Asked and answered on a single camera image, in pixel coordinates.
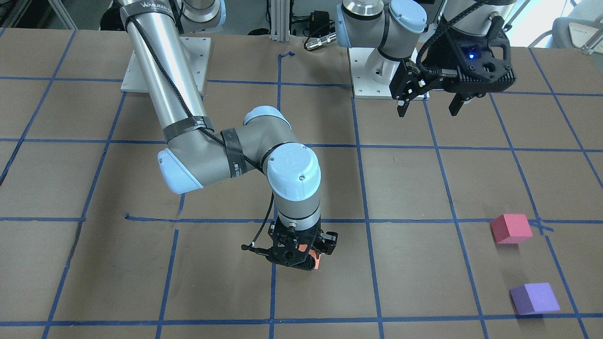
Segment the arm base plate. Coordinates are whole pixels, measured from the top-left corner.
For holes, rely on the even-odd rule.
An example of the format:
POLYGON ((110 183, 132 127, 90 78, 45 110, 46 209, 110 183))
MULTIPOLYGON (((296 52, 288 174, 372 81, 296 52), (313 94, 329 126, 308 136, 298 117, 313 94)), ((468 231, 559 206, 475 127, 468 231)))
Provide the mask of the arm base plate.
POLYGON ((400 63, 383 57, 376 48, 349 48, 348 52, 354 96, 392 99, 389 85, 400 63))
MULTIPOLYGON (((180 39, 192 75, 195 79, 198 92, 204 94, 205 76, 212 44, 211 38, 181 37, 180 39)), ((130 57, 127 71, 125 72, 121 85, 121 91, 139 94, 148 94, 149 92, 135 52, 133 52, 130 57)))

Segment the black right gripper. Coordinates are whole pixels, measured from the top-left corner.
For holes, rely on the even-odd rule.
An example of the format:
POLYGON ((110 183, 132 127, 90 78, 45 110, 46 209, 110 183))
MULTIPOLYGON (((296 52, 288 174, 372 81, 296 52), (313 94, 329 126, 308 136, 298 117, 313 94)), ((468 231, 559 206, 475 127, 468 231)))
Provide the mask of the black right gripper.
POLYGON ((321 230, 320 221, 306 230, 293 230, 276 221, 270 225, 269 236, 273 240, 266 257, 269 262, 305 271, 314 270, 314 258, 309 255, 310 249, 331 255, 338 240, 337 232, 321 230), (297 249, 300 244, 307 244, 309 248, 300 252, 297 249))

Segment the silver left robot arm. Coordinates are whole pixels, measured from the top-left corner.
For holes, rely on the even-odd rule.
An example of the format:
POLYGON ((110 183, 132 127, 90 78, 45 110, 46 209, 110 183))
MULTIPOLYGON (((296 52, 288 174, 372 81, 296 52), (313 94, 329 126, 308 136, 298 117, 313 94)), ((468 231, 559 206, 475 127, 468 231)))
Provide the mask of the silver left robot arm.
POLYGON ((336 36, 347 48, 372 48, 367 70, 389 87, 403 117, 433 89, 454 94, 456 116, 473 98, 515 84, 504 31, 513 0, 343 0, 336 36))

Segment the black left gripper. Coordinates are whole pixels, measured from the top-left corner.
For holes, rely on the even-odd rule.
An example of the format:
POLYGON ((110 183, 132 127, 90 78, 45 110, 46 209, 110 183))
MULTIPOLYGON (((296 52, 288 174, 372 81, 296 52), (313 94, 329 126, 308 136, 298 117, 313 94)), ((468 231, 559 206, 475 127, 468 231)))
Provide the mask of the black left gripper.
POLYGON ((422 55, 403 59, 389 85, 399 117, 405 117, 411 99, 429 90, 455 93, 449 112, 457 116, 466 99, 506 90, 516 82, 510 41, 502 29, 484 36, 450 29, 418 51, 422 55))

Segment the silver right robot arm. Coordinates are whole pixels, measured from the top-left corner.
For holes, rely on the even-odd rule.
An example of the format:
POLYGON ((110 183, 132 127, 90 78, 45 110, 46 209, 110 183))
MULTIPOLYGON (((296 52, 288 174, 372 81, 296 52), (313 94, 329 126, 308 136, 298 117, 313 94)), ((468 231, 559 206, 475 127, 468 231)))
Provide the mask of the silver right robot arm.
POLYGON ((221 0, 119 0, 119 16, 129 34, 167 148, 158 153, 163 178, 176 194, 201 189, 257 169, 273 191, 270 225, 273 245, 243 250, 274 264, 318 268, 330 255, 337 233, 321 230, 321 170, 314 151, 300 144, 287 119, 271 106, 246 114, 243 125, 216 133, 205 111, 183 32, 219 26, 221 0))

